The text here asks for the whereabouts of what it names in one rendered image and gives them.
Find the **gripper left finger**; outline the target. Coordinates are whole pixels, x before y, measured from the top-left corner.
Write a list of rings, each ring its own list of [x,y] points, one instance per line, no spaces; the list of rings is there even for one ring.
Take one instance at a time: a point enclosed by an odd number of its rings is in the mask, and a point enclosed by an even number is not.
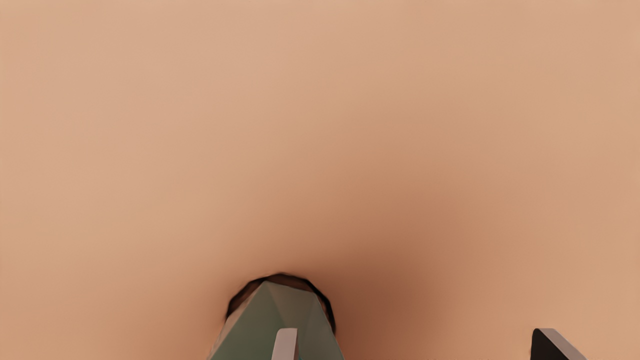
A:
[[[270,360],[299,360],[298,329],[278,330]]]

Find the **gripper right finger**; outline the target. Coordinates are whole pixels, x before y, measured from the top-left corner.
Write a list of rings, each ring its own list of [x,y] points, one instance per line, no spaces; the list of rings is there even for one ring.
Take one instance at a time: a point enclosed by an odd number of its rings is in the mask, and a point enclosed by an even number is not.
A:
[[[588,360],[554,328],[535,328],[531,336],[530,360]]]

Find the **teal faceted mug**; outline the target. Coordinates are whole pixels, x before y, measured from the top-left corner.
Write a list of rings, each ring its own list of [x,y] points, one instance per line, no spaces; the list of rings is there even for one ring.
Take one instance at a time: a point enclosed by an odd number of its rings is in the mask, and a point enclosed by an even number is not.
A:
[[[297,331],[297,360],[345,360],[320,298],[263,281],[222,326],[206,360],[272,360],[280,330]]]

